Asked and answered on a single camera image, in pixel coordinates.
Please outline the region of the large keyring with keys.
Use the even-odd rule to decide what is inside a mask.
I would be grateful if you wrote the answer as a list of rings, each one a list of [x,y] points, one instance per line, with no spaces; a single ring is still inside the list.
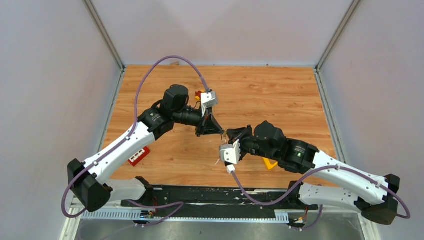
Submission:
[[[223,132],[221,133],[221,144],[222,145],[227,145],[229,140],[228,140],[228,136],[227,136],[227,132],[225,130],[223,130]]]

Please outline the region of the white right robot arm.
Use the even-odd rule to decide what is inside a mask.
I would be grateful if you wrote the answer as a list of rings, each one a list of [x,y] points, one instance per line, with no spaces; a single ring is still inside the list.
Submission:
[[[316,146],[287,138],[280,128],[264,121],[256,128],[250,125],[228,129],[229,142],[219,148],[220,160],[229,174],[245,155],[276,161],[287,172],[301,174],[300,183],[291,182],[285,194],[286,204],[292,209],[301,205],[328,205],[345,208],[380,225],[391,225],[398,217],[400,178],[361,171],[343,163]],[[304,182],[309,176],[327,180],[336,187],[324,187]]]

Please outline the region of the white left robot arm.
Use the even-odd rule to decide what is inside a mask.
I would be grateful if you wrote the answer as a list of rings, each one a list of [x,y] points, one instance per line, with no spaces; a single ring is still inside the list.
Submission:
[[[213,116],[212,108],[218,103],[216,93],[200,91],[198,96],[200,106],[189,106],[189,90],[183,85],[172,85],[161,100],[138,116],[113,143],[82,162],[74,159],[68,164],[70,189],[86,211],[95,212],[113,201],[133,200],[142,207],[149,206],[153,193],[144,179],[111,180],[110,177],[139,151],[170,132],[175,124],[193,126],[198,137],[224,132]]]

